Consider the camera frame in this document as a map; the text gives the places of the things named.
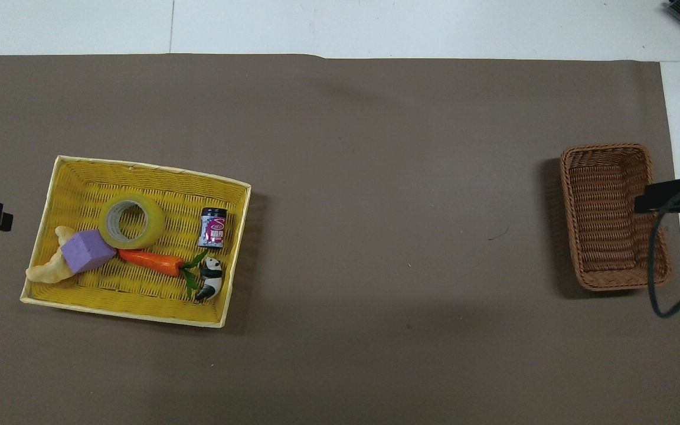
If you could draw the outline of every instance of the wicker basket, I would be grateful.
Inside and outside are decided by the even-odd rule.
[[[141,194],[162,207],[165,233],[148,250],[184,259],[202,251],[197,247],[201,209],[227,209],[224,248],[211,250],[224,270],[219,295],[207,302],[193,302],[187,297],[182,277],[170,277],[115,257],[98,269],[53,285],[26,280],[21,301],[181,325],[224,326],[251,196],[251,186],[240,181],[149,164],[59,156],[30,265],[45,263],[56,251],[56,226],[70,226],[76,231],[97,228],[102,205],[121,193]],[[137,231],[143,220],[121,221],[121,225]]]
[[[637,143],[586,145],[561,156],[568,238],[578,282],[589,290],[647,287],[647,250],[654,213],[634,214],[634,198],[652,183],[647,149]],[[662,232],[655,283],[671,273]]]

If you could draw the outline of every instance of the white floor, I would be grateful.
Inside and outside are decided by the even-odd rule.
[[[168,52],[657,60],[680,177],[680,24],[659,0],[0,0],[0,54]]]

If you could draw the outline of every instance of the toy carrot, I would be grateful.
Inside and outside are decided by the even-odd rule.
[[[186,263],[182,257],[149,253],[148,251],[141,250],[117,250],[117,255],[128,263],[148,267],[149,269],[170,276],[178,276],[180,272],[183,272],[185,275],[188,297],[191,297],[192,291],[198,289],[198,283],[196,283],[194,274],[188,269],[196,267],[206,255],[206,251],[200,253],[188,263]]]
[[[185,260],[178,256],[166,256],[162,254],[149,253],[141,250],[117,250],[120,258],[128,263],[138,264],[138,266],[148,267],[157,272],[177,276],[180,268],[185,264]]]

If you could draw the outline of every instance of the orange carrot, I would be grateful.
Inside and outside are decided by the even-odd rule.
[[[141,250],[117,250],[117,254],[128,263],[148,267],[170,276],[180,274],[180,268],[185,264],[185,260],[178,256],[165,256]]]

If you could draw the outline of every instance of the small can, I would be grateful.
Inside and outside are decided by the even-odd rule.
[[[224,208],[204,208],[201,211],[199,247],[224,247],[224,225],[226,221],[227,210]]]

